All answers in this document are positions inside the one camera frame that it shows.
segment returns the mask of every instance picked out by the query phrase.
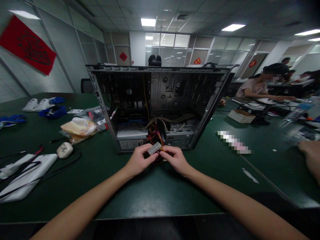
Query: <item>plastic bag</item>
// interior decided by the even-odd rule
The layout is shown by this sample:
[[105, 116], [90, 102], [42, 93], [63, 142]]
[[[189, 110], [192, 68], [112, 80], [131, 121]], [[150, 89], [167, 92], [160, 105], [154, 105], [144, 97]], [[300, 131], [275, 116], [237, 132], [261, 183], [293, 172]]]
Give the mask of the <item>plastic bag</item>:
[[93, 136], [97, 132], [97, 125], [90, 120], [74, 117], [70, 122], [61, 126], [60, 133], [69, 138], [70, 143], [77, 144]]
[[106, 130], [106, 127], [102, 125], [102, 122], [105, 123], [105, 118], [100, 106], [83, 110], [75, 116], [94, 122], [97, 125], [98, 131]]

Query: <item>red banner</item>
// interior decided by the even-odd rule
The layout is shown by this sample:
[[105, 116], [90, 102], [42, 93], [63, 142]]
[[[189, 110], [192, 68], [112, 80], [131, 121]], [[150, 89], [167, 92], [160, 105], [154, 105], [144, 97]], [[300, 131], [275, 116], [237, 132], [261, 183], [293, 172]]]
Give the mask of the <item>red banner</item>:
[[251, 63], [249, 63], [249, 67], [252, 68], [256, 64], [257, 64], [257, 61], [253, 60]]
[[201, 64], [200, 58], [197, 58], [193, 63], [194, 63], [194, 64]]
[[2, 34], [0, 45], [46, 75], [57, 55], [15, 15]]
[[125, 61], [127, 59], [127, 55], [124, 52], [122, 52], [119, 57], [122, 61]]

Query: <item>open computer case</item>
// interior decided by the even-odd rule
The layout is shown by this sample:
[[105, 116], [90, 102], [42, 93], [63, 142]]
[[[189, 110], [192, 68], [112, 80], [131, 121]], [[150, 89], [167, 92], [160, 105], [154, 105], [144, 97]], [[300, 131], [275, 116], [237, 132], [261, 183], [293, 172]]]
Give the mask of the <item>open computer case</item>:
[[155, 142], [195, 148], [236, 66], [86, 65], [118, 154]]

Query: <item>pink shirt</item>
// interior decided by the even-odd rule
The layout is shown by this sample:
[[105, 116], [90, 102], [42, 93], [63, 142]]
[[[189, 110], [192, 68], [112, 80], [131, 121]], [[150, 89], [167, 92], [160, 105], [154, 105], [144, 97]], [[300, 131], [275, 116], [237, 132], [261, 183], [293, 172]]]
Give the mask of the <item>pink shirt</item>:
[[251, 89], [251, 92], [254, 94], [263, 94], [268, 92], [267, 83], [262, 83], [260, 86], [257, 86], [254, 78], [248, 79], [244, 84], [241, 85], [241, 87], [237, 91], [236, 97], [245, 97], [245, 89]]

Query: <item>computer case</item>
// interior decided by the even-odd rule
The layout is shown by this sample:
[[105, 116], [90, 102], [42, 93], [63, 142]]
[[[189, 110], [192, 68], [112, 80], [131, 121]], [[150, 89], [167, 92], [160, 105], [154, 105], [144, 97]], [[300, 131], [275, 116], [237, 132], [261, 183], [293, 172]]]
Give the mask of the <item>computer case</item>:
[[[160, 137], [151, 137], [156, 128], [163, 144], [182, 150], [195, 148], [231, 81], [230, 71], [236, 66], [239, 65], [216, 68], [86, 65], [118, 154], [160, 142]], [[161, 120], [146, 128], [155, 117]]]

